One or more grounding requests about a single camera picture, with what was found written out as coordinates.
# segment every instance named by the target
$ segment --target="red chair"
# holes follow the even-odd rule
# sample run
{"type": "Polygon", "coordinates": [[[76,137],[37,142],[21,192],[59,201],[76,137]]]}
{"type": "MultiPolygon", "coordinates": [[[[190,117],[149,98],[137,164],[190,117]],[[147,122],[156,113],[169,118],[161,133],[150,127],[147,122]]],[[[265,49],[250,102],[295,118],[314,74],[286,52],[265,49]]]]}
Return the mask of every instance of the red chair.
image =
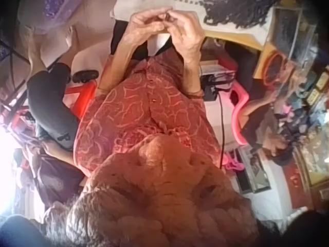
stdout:
{"type": "Polygon", "coordinates": [[[239,123],[239,112],[242,109],[242,107],[248,102],[249,95],[236,80],[233,82],[231,91],[235,91],[239,98],[239,101],[234,107],[232,113],[232,120],[231,120],[232,131],[236,142],[239,145],[244,146],[248,143],[241,134],[241,128],[239,123]]]}
{"type": "MultiPolygon", "coordinates": [[[[69,87],[65,90],[65,94],[77,94],[79,93],[79,97],[75,104],[71,107],[71,111],[74,115],[76,115],[79,119],[81,119],[87,109],[89,102],[94,98],[95,90],[97,88],[97,83],[95,80],[92,80],[82,86],[74,86],[69,87]]],[[[16,112],[15,116],[13,117],[11,124],[9,127],[14,130],[15,127],[22,122],[21,114],[24,113],[29,109],[28,106],[22,106],[16,112]]]]}
{"type": "Polygon", "coordinates": [[[96,87],[96,81],[92,80],[82,86],[69,87],[65,90],[65,94],[80,93],[77,101],[73,107],[71,107],[71,111],[79,119],[83,117],[89,102],[94,98],[96,87]]]}

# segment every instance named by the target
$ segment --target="hand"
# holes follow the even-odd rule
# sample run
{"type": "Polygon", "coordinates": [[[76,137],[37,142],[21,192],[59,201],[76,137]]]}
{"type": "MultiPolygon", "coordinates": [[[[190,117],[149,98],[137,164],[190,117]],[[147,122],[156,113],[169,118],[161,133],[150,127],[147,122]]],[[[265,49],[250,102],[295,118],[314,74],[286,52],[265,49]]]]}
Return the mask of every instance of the hand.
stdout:
{"type": "Polygon", "coordinates": [[[194,12],[168,11],[173,22],[164,21],[176,50],[185,63],[199,63],[200,49],[205,38],[199,19],[194,12]]]}
{"type": "Polygon", "coordinates": [[[33,145],[28,145],[26,144],[23,148],[23,153],[25,158],[31,163],[33,157],[36,157],[39,153],[39,148],[33,146],[33,145]]]}
{"type": "Polygon", "coordinates": [[[283,70],[280,72],[280,75],[278,77],[278,81],[280,81],[281,83],[285,83],[288,79],[288,77],[291,74],[291,71],[293,71],[294,69],[294,65],[291,62],[287,62],[284,65],[283,70]]]}
{"type": "Polygon", "coordinates": [[[163,31],[165,25],[159,16],[171,9],[172,7],[162,7],[133,14],[122,37],[122,41],[129,46],[138,47],[152,35],[163,31]]]}
{"type": "Polygon", "coordinates": [[[42,146],[49,156],[58,158],[61,157],[64,149],[55,141],[53,140],[48,140],[46,142],[42,142],[42,146]]]}
{"type": "Polygon", "coordinates": [[[268,91],[266,91],[266,93],[264,95],[264,100],[268,104],[270,104],[276,99],[277,95],[278,95],[278,92],[276,90],[274,90],[274,91],[268,90],[268,91]]]}
{"type": "Polygon", "coordinates": [[[294,71],[289,81],[287,96],[290,97],[298,89],[300,84],[303,84],[305,82],[306,78],[301,75],[301,71],[294,71]]]}

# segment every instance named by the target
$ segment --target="framed photo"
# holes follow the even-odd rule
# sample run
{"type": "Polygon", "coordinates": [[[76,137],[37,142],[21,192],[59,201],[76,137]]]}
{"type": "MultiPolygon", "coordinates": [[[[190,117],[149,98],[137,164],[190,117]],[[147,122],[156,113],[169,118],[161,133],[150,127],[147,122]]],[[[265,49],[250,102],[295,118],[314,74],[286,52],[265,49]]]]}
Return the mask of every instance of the framed photo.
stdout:
{"type": "Polygon", "coordinates": [[[239,147],[238,151],[241,160],[245,165],[249,183],[253,193],[262,192],[271,189],[266,171],[264,170],[262,160],[258,153],[251,153],[250,146],[239,147]]]}

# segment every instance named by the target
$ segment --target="red patterned blouse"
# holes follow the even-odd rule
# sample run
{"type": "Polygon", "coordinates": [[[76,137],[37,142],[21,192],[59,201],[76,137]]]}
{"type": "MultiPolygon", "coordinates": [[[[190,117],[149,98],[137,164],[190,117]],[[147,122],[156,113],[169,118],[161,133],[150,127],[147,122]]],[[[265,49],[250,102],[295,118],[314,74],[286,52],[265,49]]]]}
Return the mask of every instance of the red patterned blouse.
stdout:
{"type": "Polygon", "coordinates": [[[141,61],[107,96],[96,97],[81,120],[74,159],[90,174],[113,153],[152,134],[172,135],[219,167],[221,148],[206,118],[203,93],[179,91],[182,63],[174,50],[141,61]]]}

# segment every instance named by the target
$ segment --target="leg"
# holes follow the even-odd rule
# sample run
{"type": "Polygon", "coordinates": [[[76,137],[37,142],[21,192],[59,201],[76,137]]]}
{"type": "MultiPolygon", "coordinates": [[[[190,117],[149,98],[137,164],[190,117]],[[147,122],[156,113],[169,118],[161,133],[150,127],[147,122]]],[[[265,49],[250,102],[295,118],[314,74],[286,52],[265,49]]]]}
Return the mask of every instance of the leg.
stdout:
{"type": "Polygon", "coordinates": [[[28,34],[28,58],[30,61],[31,69],[28,78],[33,77],[39,72],[46,72],[47,68],[41,59],[41,43],[36,42],[33,30],[28,34]]]}
{"type": "MultiPolygon", "coordinates": [[[[125,21],[115,21],[114,30],[113,30],[113,38],[111,41],[111,55],[115,53],[117,50],[118,44],[127,28],[128,22],[125,21]]],[[[149,56],[148,52],[148,43],[145,42],[140,45],[133,54],[132,59],[141,61],[146,59],[149,56]]]]}
{"type": "Polygon", "coordinates": [[[0,226],[0,246],[46,247],[50,243],[28,219],[15,215],[0,226]]]}
{"type": "Polygon", "coordinates": [[[63,103],[63,96],[70,77],[70,66],[78,49],[73,44],[77,43],[73,29],[68,33],[66,40],[70,49],[50,73],[42,71],[30,78],[27,83],[27,97],[30,111],[40,125],[38,130],[44,129],[63,148],[70,151],[79,121],[63,103]]]}
{"type": "Polygon", "coordinates": [[[57,63],[50,71],[52,77],[53,88],[59,93],[60,97],[64,97],[67,83],[70,82],[72,62],[76,54],[80,51],[80,44],[77,31],[71,26],[66,34],[66,43],[69,49],[61,55],[57,63]]]}

